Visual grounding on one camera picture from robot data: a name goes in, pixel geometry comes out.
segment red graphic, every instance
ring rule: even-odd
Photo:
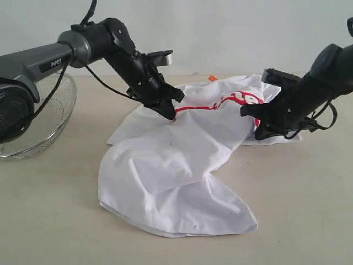
[[[183,110],[187,110],[187,109],[207,109],[207,110],[216,110],[218,109],[223,102],[227,101],[227,100],[231,100],[234,102],[237,102],[240,105],[245,105],[245,104],[259,104],[259,103],[263,103],[264,101],[260,98],[258,98],[257,96],[249,93],[249,92],[243,92],[243,91],[236,91],[234,93],[231,94],[230,97],[222,97],[218,102],[216,102],[212,107],[208,107],[208,106],[203,106],[203,107],[192,107],[192,106],[188,106],[188,107],[182,107],[179,109],[176,109],[175,112],[179,113]],[[255,120],[255,125],[259,126],[260,125],[260,120],[256,119]]]

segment metal basket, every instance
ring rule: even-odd
[[[41,103],[54,88],[58,78],[59,74],[56,73],[37,83]],[[0,161],[31,158],[46,150],[65,128],[76,98],[75,81],[71,76],[64,75],[58,90],[24,135],[14,141],[0,144]]]

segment background wall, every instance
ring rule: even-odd
[[[79,23],[90,0],[1,0],[0,54],[56,41]],[[174,50],[163,72],[307,71],[330,43],[353,43],[346,20],[352,0],[98,0],[94,21],[122,20],[141,52]],[[99,75],[114,71],[99,61]],[[86,70],[70,70],[88,75]]]

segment table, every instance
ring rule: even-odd
[[[35,158],[0,163],[1,265],[352,264],[352,95],[335,101],[331,130],[304,132],[295,144],[240,147],[215,173],[250,206],[255,232],[169,239],[99,206],[105,142],[138,103],[92,77],[75,79],[77,105],[57,141]],[[104,80],[126,89],[118,77]]]

